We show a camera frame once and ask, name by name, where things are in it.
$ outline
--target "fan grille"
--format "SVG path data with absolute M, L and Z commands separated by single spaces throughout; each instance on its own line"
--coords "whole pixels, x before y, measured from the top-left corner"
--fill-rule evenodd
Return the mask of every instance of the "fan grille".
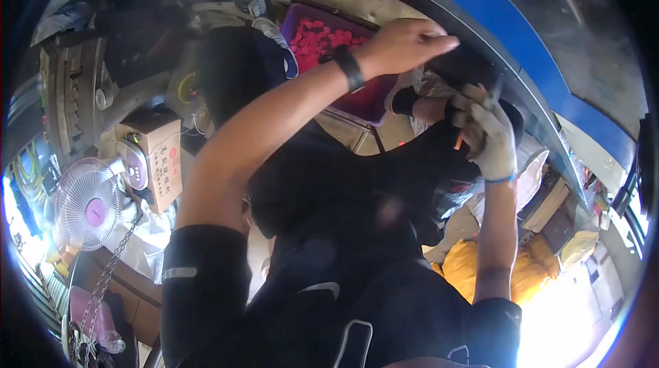
M 109 166 L 97 158 L 77 160 L 62 175 L 55 197 L 65 241 L 93 251 L 110 238 L 119 220 L 119 187 Z

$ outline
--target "watch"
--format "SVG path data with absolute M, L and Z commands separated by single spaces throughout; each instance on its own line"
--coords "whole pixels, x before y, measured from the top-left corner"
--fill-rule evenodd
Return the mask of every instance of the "watch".
M 355 92 L 366 85 L 362 70 L 354 56 L 348 51 L 348 46 L 339 45 L 333 55 L 334 61 L 348 77 L 348 92 Z

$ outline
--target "metal chain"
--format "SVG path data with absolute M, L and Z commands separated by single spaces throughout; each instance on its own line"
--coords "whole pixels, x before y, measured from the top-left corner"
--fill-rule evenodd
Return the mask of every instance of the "metal chain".
M 37 274 L 39 277 L 39 281 L 41 281 L 42 288 L 44 289 L 44 295 L 46 300 L 48 300 L 48 305 L 51 307 L 51 310 L 53 311 L 53 314 L 55 314 L 55 317 L 57 318 L 58 323 L 62 323 L 62 314 L 59 313 L 59 309 L 57 308 L 57 304 L 55 303 L 55 300 L 53 299 L 53 296 L 50 293 L 50 289 L 48 289 L 48 284 L 45 280 L 44 273 L 41 270 L 41 264 L 42 262 L 38 262 L 37 265 L 34 266 L 34 273 Z
M 92 308 L 92 304 L 96 302 L 96 307 L 94 308 L 94 313 L 92 314 L 92 322 L 90 323 L 89 327 L 89 339 L 91 342 L 94 341 L 93 336 L 94 336 L 94 325 L 96 323 L 96 316 L 98 315 L 98 309 L 101 307 L 101 301 L 103 301 L 103 296 L 105 296 L 105 291 L 107 290 L 107 285 L 109 284 L 110 280 L 112 279 L 112 273 L 115 271 L 115 267 L 117 266 L 117 262 L 119 261 L 119 257 L 121 256 L 121 253 L 123 250 L 126 248 L 126 244 L 128 243 L 128 240 L 130 239 L 130 236 L 132 233 L 135 231 L 135 228 L 137 227 L 137 224 L 142 220 L 142 217 L 144 216 L 144 213 L 140 210 L 139 216 L 133 222 L 132 226 L 126 233 L 126 236 L 119 242 L 119 246 L 115 249 L 115 251 L 112 254 L 112 257 L 110 258 L 110 261 L 105 265 L 105 268 L 103 269 L 103 273 L 101 274 L 101 278 L 99 278 L 98 283 L 96 283 L 96 287 L 94 289 L 94 292 L 92 292 L 91 298 L 89 298 L 89 302 L 87 302 L 87 307 L 84 310 L 84 314 L 82 314 L 82 322 L 80 323 L 80 338 L 76 340 L 76 346 L 74 349 L 76 349 L 76 352 L 79 354 L 80 353 L 80 340 L 82 339 L 82 333 L 85 331 L 84 327 L 87 322 L 87 315 L 89 314 L 89 311 Z

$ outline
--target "red pieces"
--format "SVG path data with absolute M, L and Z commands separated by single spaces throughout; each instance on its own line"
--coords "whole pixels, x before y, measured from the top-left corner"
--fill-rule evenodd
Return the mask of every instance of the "red pieces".
M 291 51 L 298 61 L 300 73 L 318 65 L 318 59 L 339 45 L 347 45 L 350 51 L 368 42 L 368 38 L 358 36 L 344 29 L 332 29 L 318 19 L 302 18 L 292 39 Z

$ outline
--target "yellow bag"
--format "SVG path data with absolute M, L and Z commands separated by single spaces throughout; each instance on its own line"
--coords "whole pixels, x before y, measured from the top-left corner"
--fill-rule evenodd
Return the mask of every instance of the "yellow bag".
M 460 240 L 446 254 L 441 267 L 431 264 L 469 302 L 473 302 L 476 291 L 476 249 L 476 242 Z M 558 258 L 545 241 L 540 236 L 533 238 L 517 252 L 510 284 L 512 301 L 517 305 L 529 301 L 556 279 L 558 269 Z

